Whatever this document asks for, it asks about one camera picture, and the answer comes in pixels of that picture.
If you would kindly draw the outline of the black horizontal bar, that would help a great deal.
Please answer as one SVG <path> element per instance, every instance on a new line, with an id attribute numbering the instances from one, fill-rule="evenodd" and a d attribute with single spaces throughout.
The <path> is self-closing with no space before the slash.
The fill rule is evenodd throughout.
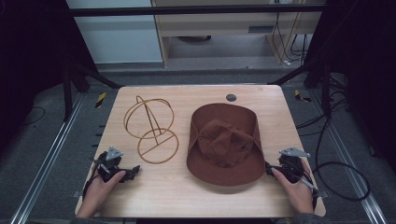
<path id="1" fill-rule="evenodd" d="M 297 5 L 227 5 L 227 6 L 181 6 L 181 7 L 117 7 L 68 9 L 73 17 L 143 16 L 143 15 L 189 15 L 221 13 L 272 13 L 272 12 L 318 12 L 327 4 Z"/>

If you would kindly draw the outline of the black curtain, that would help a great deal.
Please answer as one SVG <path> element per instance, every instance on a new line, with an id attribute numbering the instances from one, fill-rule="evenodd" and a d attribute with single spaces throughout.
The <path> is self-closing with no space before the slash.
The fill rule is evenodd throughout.
<path id="1" fill-rule="evenodd" d="M 74 18 L 43 15 L 67 8 L 66 0 L 0 0 L 0 152 L 33 108 L 35 96 L 63 81 L 56 49 L 40 22 L 66 44 L 73 59 L 96 69 Z"/>
<path id="2" fill-rule="evenodd" d="M 347 96 L 396 172 L 396 0 L 325 0 L 305 58 L 347 77 Z"/>

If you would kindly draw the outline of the person's right hand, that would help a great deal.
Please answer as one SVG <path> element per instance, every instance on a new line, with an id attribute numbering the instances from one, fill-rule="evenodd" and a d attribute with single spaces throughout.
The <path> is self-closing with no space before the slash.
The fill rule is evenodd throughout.
<path id="1" fill-rule="evenodd" d="M 312 189 L 302 180 L 299 180 L 297 183 L 290 183 L 281 173 L 276 177 L 276 180 L 285 190 L 288 200 L 297 214 L 315 213 L 312 203 Z"/>

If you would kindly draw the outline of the brown brimmed hat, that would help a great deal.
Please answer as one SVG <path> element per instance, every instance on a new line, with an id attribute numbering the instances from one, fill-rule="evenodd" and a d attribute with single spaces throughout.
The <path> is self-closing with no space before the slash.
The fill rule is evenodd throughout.
<path id="1" fill-rule="evenodd" d="M 256 114 L 239 105 L 197 108 L 191 116 L 187 167 L 200 180 L 223 187 L 261 178 L 265 161 Z"/>

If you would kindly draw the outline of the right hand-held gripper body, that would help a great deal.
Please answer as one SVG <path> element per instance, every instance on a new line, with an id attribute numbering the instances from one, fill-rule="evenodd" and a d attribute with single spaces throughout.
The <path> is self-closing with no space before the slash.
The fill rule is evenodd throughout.
<path id="1" fill-rule="evenodd" d="M 285 176 L 290 183 L 297 183 L 302 177 L 310 182 L 310 177 L 304 169 L 301 157 L 309 158 L 310 154 L 296 147 L 289 147 L 279 151 L 279 166 L 274 169 L 278 170 Z"/>

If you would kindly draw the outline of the light wooden desk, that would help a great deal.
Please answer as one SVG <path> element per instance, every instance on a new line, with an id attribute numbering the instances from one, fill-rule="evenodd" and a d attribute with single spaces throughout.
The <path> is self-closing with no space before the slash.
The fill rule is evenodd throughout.
<path id="1" fill-rule="evenodd" d="M 154 7 L 320 4 L 325 0 L 150 0 Z M 163 63 L 170 63 L 170 44 L 176 37 L 265 35 L 277 63 L 288 61 L 292 39 L 312 35 L 319 12 L 272 12 L 157 15 Z"/>

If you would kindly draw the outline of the aluminium floor rail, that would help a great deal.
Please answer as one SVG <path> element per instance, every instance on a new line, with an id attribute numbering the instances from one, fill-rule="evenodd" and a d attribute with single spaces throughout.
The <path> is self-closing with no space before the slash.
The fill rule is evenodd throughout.
<path id="1" fill-rule="evenodd" d="M 70 130 L 72 129 L 79 110 L 81 109 L 81 104 L 84 98 L 84 93 L 77 94 L 76 100 L 72 105 L 72 112 L 69 118 L 63 122 L 59 132 L 55 136 L 55 139 L 53 140 L 45 159 L 36 173 L 31 186 L 25 193 L 23 200 L 21 201 L 18 209 L 13 214 L 9 224 L 25 224 L 27 221 L 33 207 L 35 206 L 36 200 L 48 179 L 52 167 L 57 161 L 58 155 L 64 146 L 64 142 Z"/>
<path id="2" fill-rule="evenodd" d="M 340 162 L 346 166 L 346 173 L 355 193 L 359 198 L 367 217 L 372 224 L 389 224 L 382 209 L 380 208 L 375 196 L 369 190 L 369 184 L 364 180 L 363 175 L 360 175 L 357 170 L 355 162 L 352 160 L 350 154 L 347 152 L 346 145 L 344 144 L 336 127 L 328 120 L 328 134 L 332 141 L 334 150 Z"/>

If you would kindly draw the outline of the person's left hand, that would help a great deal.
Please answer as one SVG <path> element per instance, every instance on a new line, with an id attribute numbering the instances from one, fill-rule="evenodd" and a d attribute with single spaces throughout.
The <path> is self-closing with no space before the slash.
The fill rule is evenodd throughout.
<path id="1" fill-rule="evenodd" d="M 107 182 L 101 176 L 96 177 L 88 187 L 76 217 L 93 218 L 96 211 L 104 204 L 111 191 L 120 183 L 125 174 L 125 171 L 120 171 Z"/>

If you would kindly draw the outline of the white cabinet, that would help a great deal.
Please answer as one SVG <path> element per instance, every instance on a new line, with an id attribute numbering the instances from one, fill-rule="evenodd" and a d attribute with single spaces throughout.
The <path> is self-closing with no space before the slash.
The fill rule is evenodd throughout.
<path id="1" fill-rule="evenodd" d="M 66 0 L 70 9 L 150 7 L 150 0 Z M 96 64 L 161 63 L 154 17 L 75 17 Z"/>

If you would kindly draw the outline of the black metal stand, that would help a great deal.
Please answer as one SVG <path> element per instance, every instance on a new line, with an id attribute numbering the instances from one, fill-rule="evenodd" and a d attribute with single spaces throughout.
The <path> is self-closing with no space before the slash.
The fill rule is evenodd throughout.
<path id="1" fill-rule="evenodd" d="M 308 75 L 304 80 L 304 86 L 308 89 L 314 88 L 321 82 L 321 108 L 324 115 L 329 118 L 331 116 L 331 105 L 330 105 L 330 64 L 324 59 L 314 59 L 300 67 L 294 69 L 285 76 L 268 82 L 268 85 L 281 86 L 288 80 L 297 77 L 303 72 L 307 72 Z"/>
<path id="2" fill-rule="evenodd" d="M 97 81 L 105 84 L 112 89 L 121 88 L 121 84 L 117 84 L 103 76 L 98 72 L 78 63 L 77 61 L 65 58 L 61 60 L 63 69 L 63 84 L 64 84 L 64 121 L 69 120 L 73 112 L 72 106 L 72 92 L 71 84 L 74 84 L 78 92 L 87 92 L 90 89 L 90 84 L 85 79 L 85 76 L 92 77 Z"/>

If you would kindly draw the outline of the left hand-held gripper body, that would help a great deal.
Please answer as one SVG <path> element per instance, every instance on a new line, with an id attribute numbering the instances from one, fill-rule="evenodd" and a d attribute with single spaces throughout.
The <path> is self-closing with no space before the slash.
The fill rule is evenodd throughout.
<path id="1" fill-rule="evenodd" d="M 94 169 L 97 172 L 95 176 L 101 176 L 105 182 L 109 181 L 120 171 L 119 164 L 122 155 L 123 153 L 114 147 L 100 154 L 94 161 Z"/>

